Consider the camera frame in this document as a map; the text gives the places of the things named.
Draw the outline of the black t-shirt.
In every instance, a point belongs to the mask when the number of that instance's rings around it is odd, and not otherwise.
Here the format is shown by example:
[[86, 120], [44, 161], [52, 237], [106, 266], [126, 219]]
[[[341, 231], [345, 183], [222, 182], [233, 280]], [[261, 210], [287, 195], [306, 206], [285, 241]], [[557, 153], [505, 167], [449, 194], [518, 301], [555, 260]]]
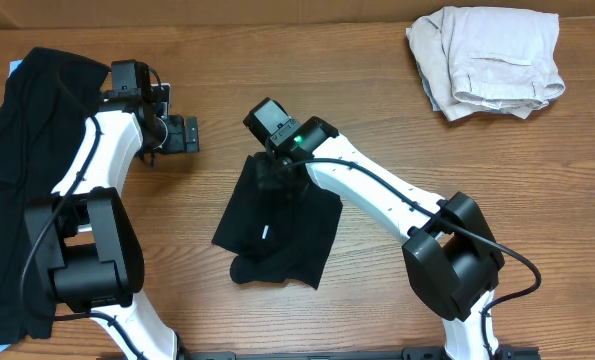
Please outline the black t-shirt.
[[298, 280], [316, 289], [342, 212], [338, 195], [316, 185], [277, 183], [271, 159], [248, 156], [212, 239], [236, 254], [233, 282]]

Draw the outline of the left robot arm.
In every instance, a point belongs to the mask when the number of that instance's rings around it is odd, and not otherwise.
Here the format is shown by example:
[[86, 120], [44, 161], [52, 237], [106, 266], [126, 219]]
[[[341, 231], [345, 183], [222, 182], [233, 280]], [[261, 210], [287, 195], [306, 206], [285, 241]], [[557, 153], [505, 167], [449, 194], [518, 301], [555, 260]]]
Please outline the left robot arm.
[[143, 289], [144, 257], [120, 195], [133, 158], [198, 152], [197, 120], [170, 113], [171, 86], [147, 64], [115, 61], [109, 71], [112, 87], [84, 111], [85, 135], [68, 171], [24, 211], [31, 250], [21, 302], [34, 318], [59, 321], [30, 301], [26, 283], [36, 272], [44, 295], [70, 308], [66, 320], [94, 320], [126, 358], [187, 359]]

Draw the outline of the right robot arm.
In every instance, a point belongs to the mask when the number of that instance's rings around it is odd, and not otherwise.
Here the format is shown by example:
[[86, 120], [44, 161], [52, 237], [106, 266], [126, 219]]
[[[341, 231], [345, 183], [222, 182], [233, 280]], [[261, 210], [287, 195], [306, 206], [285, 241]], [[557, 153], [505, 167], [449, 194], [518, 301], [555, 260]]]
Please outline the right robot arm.
[[321, 118], [305, 123], [266, 98], [244, 126], [264, 146], [283, 178], [304, 179], [361, 209], [402, 247], [411, 288], [441, 317], [448, 359], [492, 359], [499, 342], [485, 313], [503, 256], [477, 203], [450, 199], [390, 173]]

